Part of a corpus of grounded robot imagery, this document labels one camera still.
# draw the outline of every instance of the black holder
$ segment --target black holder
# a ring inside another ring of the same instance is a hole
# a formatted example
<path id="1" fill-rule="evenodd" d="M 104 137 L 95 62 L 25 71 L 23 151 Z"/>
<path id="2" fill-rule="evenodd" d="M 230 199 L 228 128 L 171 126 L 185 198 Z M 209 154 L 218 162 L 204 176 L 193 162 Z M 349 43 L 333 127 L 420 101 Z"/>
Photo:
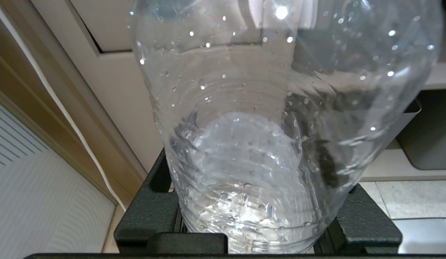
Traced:
<path id="1" fill-rule="evenodd" d="M 280 256 L 229 255 L 224 234 L 186 233 L 178 196 L 175 192 L 168 192 L 170 184 L 169 168 L 165 152 L 162 151 L 114 231 L 120 254 L 36 254 L 27 259 L 293 259 L 320 255 L 342 259 L 368 254 L 380 254 L 375 257 L 400 257 L 397 256 L 397 250 L 402 242 L 402 234 L 360 185 L 356 185 L 349 193 L 335 220 L 314 244 L 315 255 Z"/>

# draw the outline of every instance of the white cable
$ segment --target white cable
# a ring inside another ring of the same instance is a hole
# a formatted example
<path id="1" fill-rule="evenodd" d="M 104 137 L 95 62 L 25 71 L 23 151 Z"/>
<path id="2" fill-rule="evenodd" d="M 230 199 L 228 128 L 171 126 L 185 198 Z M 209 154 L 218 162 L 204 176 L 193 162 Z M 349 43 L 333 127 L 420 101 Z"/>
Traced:
<path id="1" fill-rule="evenodd" d="M 81 131 L 79 130 L 78 126 L 75 124 L 75 122 L 73 121 L 73 119 L 69 115 L 68 111 L 65 109 L 65 107 L 61 103 L 60 99 L 58 99 L 57 95 L 55 94 L 54 90 L 50 86 L 49 82 L 47 81 L 46 77 L 44 76 L 44 74 L 43 74 L 42 70 L 40 69 L 39 65 L 37 64 L 36 60 L 32 56 L 31 52 L 29 52 L 29 49 L 26 47 L 25 43 L 23 42 L 23 40 L 20 37 L 20 35 L 18 34 L 18 32 L 12 26 L 11 22 L 9 21 L 9 19 L 6 16 L 6 14 L 1 9 L 1 7 L 0 7 L 0 19 L 3 21 L 4 25 L 9 30 L 10 34 L 17 41 L 17 43 L 20 46 L 20 49 L 23 51 L 23 53 L 25 54 L 25 56 L 29 60 L 29 63 L 33 66 L 34 71 L 36 71 L 36 74 L 39 76 L 39 79 L 41 79 L 42 84 L 44 85 L 45 89 L 47 90 L 49 95 L 52 97 L 54 102 L 57 104 L 58 108 L 61 110 L 61 112 L 63 113 L 65 118 L 68 120 L 68 122 L 70 123 L 71 127 L 73 128 L 73 130 L 78 135 L 78 137 L 81 140 L 85 150 L 87 151 L 87 153 L 89 154 L 89 156 L 91 157 L 91 159 L 93 160 L 95 165 L 97 166 L 98 170 L 100 171 L 100 174 L 103 177 L 103 180 L 105 181 L 106 187 L 108 188 L 109 192 L 116 199 L 116 201 L 119 203 L 121 208 L 125 211 L 126 208 L 125 208 L 124 203 L 121 201 L 121 199 L 118 197 L 118 195 L 116 195 L 116 193 L 111 188 L 111 185 L 109 184 L 108 178 L 106 177 L 105 171 L 103 170 L 103 168 L 101 167 L 100 162 L 98 162 L 98 159 L 95 157 L 95 155 L 93 154 L 92 150 L 90 149 L 90 147 L 88 146 L 87 142 L 85 141 L 84 135 L 81 133 Z"/>

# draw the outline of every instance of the gray bin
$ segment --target gray bin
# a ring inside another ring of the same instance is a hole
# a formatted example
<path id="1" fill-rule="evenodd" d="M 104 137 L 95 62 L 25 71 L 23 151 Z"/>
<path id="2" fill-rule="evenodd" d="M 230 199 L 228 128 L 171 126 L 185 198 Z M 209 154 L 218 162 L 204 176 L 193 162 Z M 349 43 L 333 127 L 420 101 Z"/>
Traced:
<path id="1" fill-rule="evenodd" d="M 446 90 L 423 91 L 418 100 L 423 110 L 397 140 L 417 169 L 446 169 Z"/>
<path id="2" fill-rule="evenodd" d="M 381 154 L 382 151 L 397 137 L 397 135 L 405 128 L 408 123 L 421 111 L 421 106 L 418 100 L 414 100 L 405 109 L 405 112 L 400 115 L 399 119 L 391 126 L 382 140 L 382 145 L 376 152 L 375 158 Z"/>

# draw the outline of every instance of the textured wall panel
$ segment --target textured wall panel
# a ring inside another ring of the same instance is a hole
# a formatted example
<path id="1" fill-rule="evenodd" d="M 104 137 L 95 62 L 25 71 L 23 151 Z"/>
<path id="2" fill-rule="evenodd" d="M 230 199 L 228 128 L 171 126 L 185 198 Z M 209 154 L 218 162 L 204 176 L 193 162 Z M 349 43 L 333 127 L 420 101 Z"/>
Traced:
<path id="1" fill-rule="evenodd" d="M 0 258 L 101 252 L 114 205 L 0 105 Z"/>

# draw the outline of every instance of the clear plastic bottle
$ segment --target clear plastic bottle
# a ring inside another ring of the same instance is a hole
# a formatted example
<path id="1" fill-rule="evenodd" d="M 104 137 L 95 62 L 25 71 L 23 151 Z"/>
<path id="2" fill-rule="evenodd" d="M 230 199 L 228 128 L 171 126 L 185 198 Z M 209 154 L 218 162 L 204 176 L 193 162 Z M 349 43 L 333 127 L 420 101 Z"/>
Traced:
<path id="1" fill-rule="evenodd" d="M 423 87 L 436 0 L 135 0 L 182 215 L 232 253 L 303 253 Z"/>

